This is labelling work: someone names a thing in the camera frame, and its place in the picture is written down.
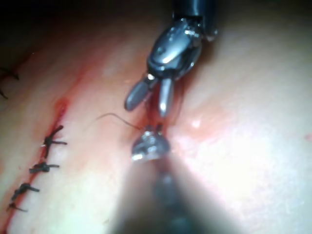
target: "blood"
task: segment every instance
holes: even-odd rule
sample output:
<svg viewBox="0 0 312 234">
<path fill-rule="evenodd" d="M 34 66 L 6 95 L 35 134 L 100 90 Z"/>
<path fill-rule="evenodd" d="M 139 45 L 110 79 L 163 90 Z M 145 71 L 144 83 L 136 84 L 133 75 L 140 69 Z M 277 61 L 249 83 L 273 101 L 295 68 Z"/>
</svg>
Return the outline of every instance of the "blood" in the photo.
<svg viewBox="0 0 312 234">
<path fill-rule="evenodd" d="M 68 106 L 69 106 L 69 101 L 66 98 L 61 98 L 55 103 L 55 105 L 54 105 L 54 110 L 55 110 L 54 121 L 51 124 L 50 128 L 48 129 L 46 136 L 50 135 L 51 132 L 60 125 L 62 119 L 64 118 L 64 116 L 67 112 Z M 45 148 L 42 148 L 40 150 L 40 154 L 39 154 L 39 161 L 36 162 L 36 164 L 44 162 L 44 155 L 45 155 Z M 27 180 L 28 183 L 32 184 L 33 180 L 36 178 L 37 175 L 38 174 L 28 174 L 28 180 Z M 24 198 L 24 195 L 20 195 L 16 199 L 15 204 L 17 207 L 19 207 L 19 204 L 21 204 L 23 198 Z M 8 212 L 9 212 L 8 217 L 6 218 L 6 220 L 4 222 L 4 226 L 3 226 L 2 231 L 1 231 L 2 234 L 7 233 L 7 229 L 10 226 L 12 217 L 15 214 L 15 212 L 20 212 L 20 211 L 10 209 Z"/>
</svg>

